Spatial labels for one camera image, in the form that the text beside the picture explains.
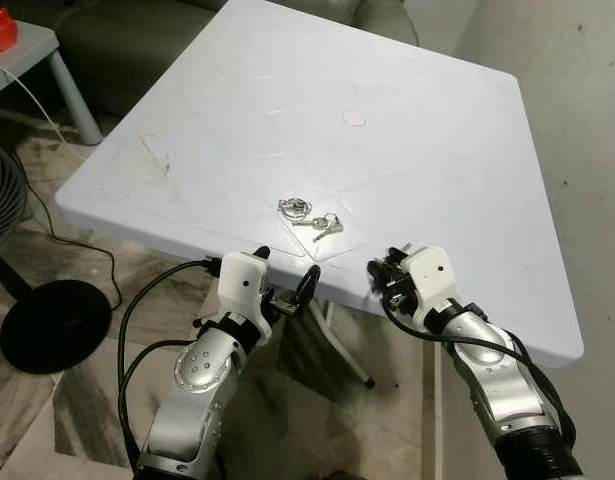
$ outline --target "metal table leg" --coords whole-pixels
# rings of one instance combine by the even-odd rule
[[[351,354],[347,351],[347,349],[340,343],[340,340],[336,338],[334,332],[331,331],[331,322],[334,316],[334,306],[333,302],[325,302],[324,309],[321,309],[316,300],[312,300],[309,303],[309,310],[312,315],[316,319],[316,324],[320,331],[323,333],[327,341],[331,344],[332,347],[338,352],[338,354],[345,360],[347,365],[354,371],[354,373],[363,381],[363,383],[367,386],[367,388],[373,388],[376,383],[371,378],[369,373],[363,368],[363,366],[358,363],[358,361],[351,356]]]
[[[100,143],[103,136],[100,133],[98,124],[96,124],[94,117],[91,116],[91,112],[58,50],[49,54],[47,59],[83,143],[86,145]]]

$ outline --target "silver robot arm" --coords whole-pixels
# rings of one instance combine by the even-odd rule
[[[223,411],[236,391],[247,355],[271,337],[273,309],[299,313],[313,296],[319,274],[320,269],[312,267],[293,299],[285,302],[266,287],[265,258],[245,253],[222,258],[219,320],[205,322],[198,340],[176,360],[171,393],[156,413],[134,479],[208,478]]]
[[[566,413],[560,421],[552,416],[531,372],[494,348],[460,343],[489,342],[523,359],[515,338],[489,323],[475,304],[459,303],[456,276],[442,248],[390,249],[387,259],[370,262],[368,270],[383,293],[386,314],[399,328],[426,340],[452,338],[446,349],[510,480],[584,478],[561,432],[561,423],[570,419]],[[410,319],[408,324],[394,316],[398,311]],[[533,364],[530,368],[538,370]]]

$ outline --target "key ring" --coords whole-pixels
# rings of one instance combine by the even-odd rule
[[[302,198],[292,197],[288,200],[278,200],[278,210],[287,220],[302,220],[311,213],[311,203]]]

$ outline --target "key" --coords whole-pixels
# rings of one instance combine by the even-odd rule
[[[329,225],[329,220],[325,217],[315,217],[307,220],[294,220],[291,222],[295,226],[308,226],[313,227],[316,230],[324,230]]]
[[[320,240],[321,238],[323,238],[326,235],[331,235],[332,233],[340,233],[343,231],[343,224],[340,223],[340,220],[338,220],[338,216],[334,215],[334,214],[327,214],[325,215],[325,217],[327,217],[328,215],[329,218],[326,218],[329,221],[329,224],[327,225],[327,227],[320,232],[313,240],[314,243],[316,243],[318,240]]]

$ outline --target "couch cushion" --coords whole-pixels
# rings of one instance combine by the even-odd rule
[[[217,12],[227,0],[178,0]],[[349,25],[361,0],[269,0],[285,7]]]
[[[213,15],[173,0],[103,0],[56,33],[76,76],[144,94]]]
[[[217,12],[223,5],[227,3],[227,0],[177,0],[179,2],[187,3],[189,5],[195,5],[196,7],[204,8],[211,12]]]
[[[269,0],[285,7],[349,25],[360,0]]]
[[[418,34],[401,0],[362,0],[352,25],[399,42],[418,45]]]
[[[56,30],[80,10],[91,8],[100,0],[0,0],[16,20]]]

